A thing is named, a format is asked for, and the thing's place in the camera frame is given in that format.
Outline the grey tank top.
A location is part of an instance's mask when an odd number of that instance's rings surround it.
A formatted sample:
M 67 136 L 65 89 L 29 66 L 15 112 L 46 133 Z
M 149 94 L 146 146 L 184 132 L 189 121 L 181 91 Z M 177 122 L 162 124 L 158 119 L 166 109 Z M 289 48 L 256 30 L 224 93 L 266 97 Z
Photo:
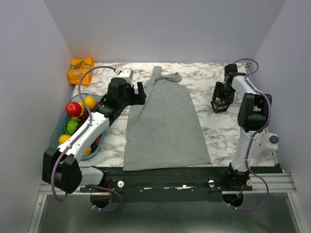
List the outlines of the grey tank top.
M 129 109 L 125 171 L 207 165 L 211 158 L 189 91 L 179 73 L 155 66 L 144 85 L 146 102 Z

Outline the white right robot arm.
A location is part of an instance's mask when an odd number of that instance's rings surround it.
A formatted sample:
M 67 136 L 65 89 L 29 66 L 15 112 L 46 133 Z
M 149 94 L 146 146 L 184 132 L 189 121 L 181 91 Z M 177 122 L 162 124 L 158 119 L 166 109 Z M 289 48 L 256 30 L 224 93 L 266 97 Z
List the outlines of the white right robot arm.
M 271 116 L 271 95 L 255 88 L 247 74 L 238 72 L 235 63 L 225 66 L 224 81 L 217 82 L 212 95 L 211 106 L 215 113 L 228 110 L 235 94 L 242 97 L 238 113 L 240 138 L 236 154 L 225 172 L 223 184 L 229 190 L 246 185 L 249 179 L 253 143 L 268 126 Z

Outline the colourful round brooch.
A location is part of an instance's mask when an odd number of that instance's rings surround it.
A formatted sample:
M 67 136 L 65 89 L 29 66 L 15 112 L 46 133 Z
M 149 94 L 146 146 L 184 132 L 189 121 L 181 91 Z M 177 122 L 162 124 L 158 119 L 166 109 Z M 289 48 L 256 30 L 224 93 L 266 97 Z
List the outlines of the colourful round brooch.
M 220 106 L 220 105 L 222 105 L 222 102 L 217 100 L 217 101 L 215 101 L 215 105 Z

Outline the black brooch display box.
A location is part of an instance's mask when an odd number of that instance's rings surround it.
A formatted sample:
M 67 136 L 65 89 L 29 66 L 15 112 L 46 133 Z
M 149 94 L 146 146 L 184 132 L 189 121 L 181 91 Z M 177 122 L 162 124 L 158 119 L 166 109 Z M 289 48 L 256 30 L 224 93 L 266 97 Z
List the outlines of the black brooch display box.
M 211 101 L 211 106 L 212 106 L 213 112 L 216 114 L 226 112 L 228 110 L 229 106 L 227 106 L 225 101 L 223 101 L 223 100 L 218 100 L 218 101 L 221 101 L 222 105 L 216 106 L 215 101 Z

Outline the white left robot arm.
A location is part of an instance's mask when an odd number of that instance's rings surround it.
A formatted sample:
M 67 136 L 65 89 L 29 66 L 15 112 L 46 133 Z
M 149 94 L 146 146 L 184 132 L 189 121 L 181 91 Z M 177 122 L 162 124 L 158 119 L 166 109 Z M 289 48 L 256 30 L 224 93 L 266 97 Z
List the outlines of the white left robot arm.
M 96 191 L 107 188 L 105 172 L 95 167 L 80 167 L 79 163 L 95 139 L 105 132 L 129 105 L 144 105 L 146 94 L 141 82 L 137 87 L 124 78 L 113 78 L 107 94 L 94 106 L 85 123 L 56 149 L 47 148 L 43 155 L 42 180 L 67 194 L 79 186 L 91 185 Z

